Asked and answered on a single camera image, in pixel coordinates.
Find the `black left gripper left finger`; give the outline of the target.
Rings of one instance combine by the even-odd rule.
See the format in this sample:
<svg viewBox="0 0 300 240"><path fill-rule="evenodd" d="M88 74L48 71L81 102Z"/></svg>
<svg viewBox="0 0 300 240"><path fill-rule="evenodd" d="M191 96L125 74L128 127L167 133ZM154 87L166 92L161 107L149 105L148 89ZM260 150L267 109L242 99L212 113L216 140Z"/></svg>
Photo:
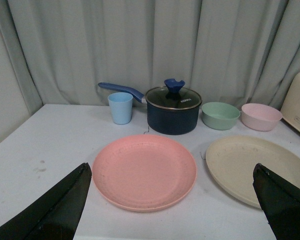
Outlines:
<svg viewBox="0 0 300 240"><path fill-rule="evenodd" d="M92 171L82 163L0 226L0 240L72 240L90 188Z"/></svg>

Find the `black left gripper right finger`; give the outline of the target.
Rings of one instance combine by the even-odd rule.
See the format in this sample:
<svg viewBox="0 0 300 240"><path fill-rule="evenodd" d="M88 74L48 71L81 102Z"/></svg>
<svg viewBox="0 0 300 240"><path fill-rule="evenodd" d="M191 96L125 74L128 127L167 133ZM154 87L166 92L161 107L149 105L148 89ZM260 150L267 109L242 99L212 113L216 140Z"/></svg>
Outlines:
<svg viewBox="0 0 300 240"><path fill-rule="evenodd" d="M300 188L258 163L253 188L277 240L300 240Z"/></svg>

